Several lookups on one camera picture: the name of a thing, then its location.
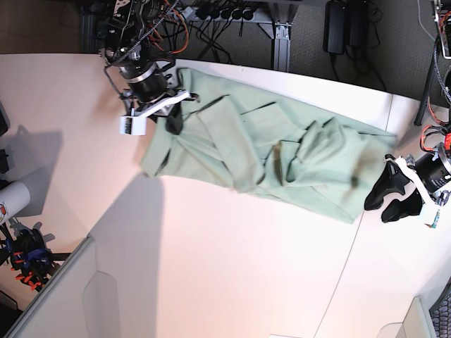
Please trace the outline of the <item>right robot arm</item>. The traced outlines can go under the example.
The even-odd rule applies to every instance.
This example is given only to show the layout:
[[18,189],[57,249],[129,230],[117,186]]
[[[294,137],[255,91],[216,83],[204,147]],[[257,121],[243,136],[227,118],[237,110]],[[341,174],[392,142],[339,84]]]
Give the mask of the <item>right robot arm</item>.
[[125,107],[121,134],[145,134],[148,120],[163,118],[166,130],[179,135],[183,129],[181,103],[196,101],[197,94],[174,89],[168,71],[175,66],[176,51],[157,47],[158,27],[176,12],[177,1],[116,1],[104,39],[104,72],[117,68],[127,88],[114,88]]

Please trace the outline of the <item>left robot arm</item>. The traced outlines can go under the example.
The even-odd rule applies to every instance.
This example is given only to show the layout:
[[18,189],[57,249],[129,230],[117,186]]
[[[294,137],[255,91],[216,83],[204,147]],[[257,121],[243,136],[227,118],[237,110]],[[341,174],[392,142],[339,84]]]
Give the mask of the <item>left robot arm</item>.
[[437,79],[446,101],[450,102],[450,74],[443,77],[438,65],[440,57],[450,60],[450,2],[433,1],[432,9],[437,35],[414,125],[422,126],[425,113],[429,113],[433,122],[421,131],[419,148],[424,153],[421,158],[385,155],[385,167],[364,202],[364,210],[379,209],[389,194],[404,196],[409,183],[415,189],[404,200],[394,199],[388,204],[381,213],[383,223],[421,216],[427,227],[435,228],[442,208],[450,201],[450,121],[438,117],[430,99],[433,79]]

